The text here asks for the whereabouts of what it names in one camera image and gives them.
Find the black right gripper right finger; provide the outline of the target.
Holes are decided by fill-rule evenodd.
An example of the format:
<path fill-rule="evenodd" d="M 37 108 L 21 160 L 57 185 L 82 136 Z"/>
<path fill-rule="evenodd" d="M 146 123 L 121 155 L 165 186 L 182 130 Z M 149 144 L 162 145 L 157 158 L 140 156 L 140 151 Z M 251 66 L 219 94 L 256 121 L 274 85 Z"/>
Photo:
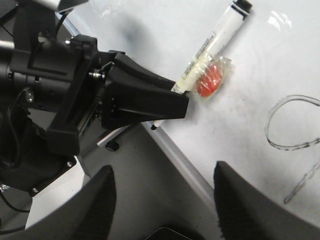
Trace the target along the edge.
<path fill-rule="evenodd" d="M 218 161 L 213 197 L 226 240 L 318 240 L 320 229 L 288 212 Z"/>

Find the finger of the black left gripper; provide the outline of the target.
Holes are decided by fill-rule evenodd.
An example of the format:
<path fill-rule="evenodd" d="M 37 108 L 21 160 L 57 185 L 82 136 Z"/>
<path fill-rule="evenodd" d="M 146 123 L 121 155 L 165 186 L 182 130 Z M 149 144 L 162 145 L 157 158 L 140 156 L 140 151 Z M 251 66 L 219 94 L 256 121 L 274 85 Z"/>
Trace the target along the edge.
<path fill-rule="evenodd" d="M 147 121 L 183 119 L 189 98 L 144 84 L 112 83 L 105 88 L 101 125 L 108 130 Z"/>

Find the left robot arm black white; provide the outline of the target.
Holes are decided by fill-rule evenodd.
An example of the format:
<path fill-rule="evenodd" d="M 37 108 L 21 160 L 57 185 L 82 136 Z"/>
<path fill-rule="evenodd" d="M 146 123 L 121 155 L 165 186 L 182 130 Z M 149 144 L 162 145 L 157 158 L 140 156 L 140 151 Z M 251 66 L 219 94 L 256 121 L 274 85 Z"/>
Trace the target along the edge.
<path fill-rule="evenodd" d="M 182 119 L 189 98 L 174 82 L 123 51 L 98 50 L 94 37 L 57 38 L 80 0 L 17 0 L 0 20 L 15 18 L 12 41 L 0 43 L 0 182 L 32 197 L 19 240 L 105 240 L 116 207 L 114 171 L 89 177 L 80 138 L 94 119 L 103 128 Z M 79 170 L 81 181 L 71 173 Z"/>

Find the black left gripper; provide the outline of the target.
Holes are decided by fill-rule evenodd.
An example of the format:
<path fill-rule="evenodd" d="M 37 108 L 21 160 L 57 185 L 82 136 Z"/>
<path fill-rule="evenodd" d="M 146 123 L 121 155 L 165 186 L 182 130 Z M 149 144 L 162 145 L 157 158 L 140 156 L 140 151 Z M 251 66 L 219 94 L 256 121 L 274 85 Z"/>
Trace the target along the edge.
<path fill-rule="evenodd" d="M 116 67 L 157 88 L 171 90 L 175 82 L 136 63 L 123 51 L 109 50 Z M 46 37 L 15 39 L 9 49 L 9 144 L 19 156 L 31 135 L 27 122 L 15 114 L 16 105 L 54 112 L 45 132 L 48 150 L 58 155 L 80 151 L 80 122 L 94 101 L 98 81 L 93 70 L 99 67 L 98 41 L 77 35 L 69 43 Z"/>

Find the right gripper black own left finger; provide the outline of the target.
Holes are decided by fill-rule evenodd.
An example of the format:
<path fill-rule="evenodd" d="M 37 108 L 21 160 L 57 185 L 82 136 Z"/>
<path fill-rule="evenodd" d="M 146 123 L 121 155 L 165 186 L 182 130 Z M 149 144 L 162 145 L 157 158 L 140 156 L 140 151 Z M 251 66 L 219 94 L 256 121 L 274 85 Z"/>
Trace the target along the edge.
<path fill-rule="evenodd" d="M 2 240 L 106 240 L 116 209 L 116 181 L 111 165 L 103 166 L 63 204 L 47 198 L 31 205 L 27 222 L 1 230 Z"/>

